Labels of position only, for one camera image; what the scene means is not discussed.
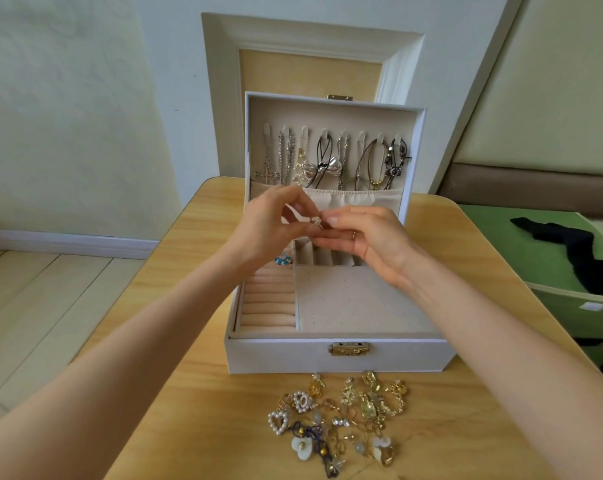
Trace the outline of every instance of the pile of earrings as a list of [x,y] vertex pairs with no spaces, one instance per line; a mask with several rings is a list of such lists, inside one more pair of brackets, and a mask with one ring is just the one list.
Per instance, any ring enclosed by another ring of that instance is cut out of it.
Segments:
[[[337,477],[344,469],[347,442],[357,454],[374,458],[384,467],[394,458],[392,440],[383,430],[386,421],[406,408],[408,388],[399,379],[384,387],[373,371],[364,371],[361,379],[363,390],[356,389],[354,378],[345,381],[337,404],[322,399],[326,385],[319,374],[313,374],[308,392],[285,394],[268,415],[268,424],[278,436],[292,431],[291,447],[300,460],[308,460],[313,452],[319,455],[328,478]],[[388,396],[394,407],[388,405]],[[348,428],[347,433],[341,428]]]

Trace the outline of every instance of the right hand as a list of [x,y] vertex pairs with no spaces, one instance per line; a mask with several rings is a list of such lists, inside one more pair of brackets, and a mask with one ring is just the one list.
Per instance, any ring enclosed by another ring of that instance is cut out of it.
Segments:
[[323,210],[321,220],[332,229],[309,233],[315,245],[359,256],[389,285],[409,290],[406,270],[418,250],[392,210],[346,205]]

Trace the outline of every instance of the left hand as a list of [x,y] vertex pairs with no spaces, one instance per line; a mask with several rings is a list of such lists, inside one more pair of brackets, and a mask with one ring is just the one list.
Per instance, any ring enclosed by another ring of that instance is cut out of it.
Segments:
[[307,235],[313,225],[300,222],[291,208],[304,217],[319,217],[317,206],[301,187],[277,185],[248,203],[222,252],[240,260],[248,273],[274,260],[291,241]]

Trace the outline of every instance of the white label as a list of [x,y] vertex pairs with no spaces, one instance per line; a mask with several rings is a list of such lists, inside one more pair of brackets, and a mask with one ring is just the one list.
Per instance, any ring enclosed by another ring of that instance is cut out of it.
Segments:
[[588,310],[589,312],[601,312],[603,310],[603,303],[594,303],[592,301],[586,301],[582,306],[582,310]]

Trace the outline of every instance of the jewelry box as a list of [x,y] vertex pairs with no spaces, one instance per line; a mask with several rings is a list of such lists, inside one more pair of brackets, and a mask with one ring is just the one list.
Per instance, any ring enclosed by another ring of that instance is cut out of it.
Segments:
[[[245,102],[246,202],[280,183],[282,173],[285,183],[306,187],[314,168],[310,186],[321,180],[319,188],[305,191],[320,210],[379,205],[404,222],[425,109],[251,92]],[[391,145],[397,139],[403,148]],[[361,154],[366,147],[367,162]],[[397,148],[401,165],[390,157]],[[333,168],[335,161],[328,164],[331,155],[345,160],[343,171]],[[390,188],[371,189],[383,186]],[[286,258],[234,291],[224,339],[231,374],[442,371],[454,357],[418,306],[365,262],[316,248],[307,238],[292,242]]]

